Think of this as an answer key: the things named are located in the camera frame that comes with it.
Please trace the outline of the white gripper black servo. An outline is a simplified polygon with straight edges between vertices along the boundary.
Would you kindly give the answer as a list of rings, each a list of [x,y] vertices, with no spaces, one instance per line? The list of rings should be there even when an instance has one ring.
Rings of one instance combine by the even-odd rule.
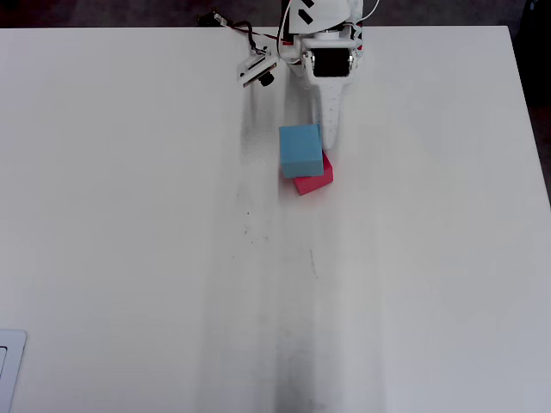
[[[362,38],[354,28],[325,30],[300,39],[304,80],[324,150],[337,141],[341,97],[355,76]]]

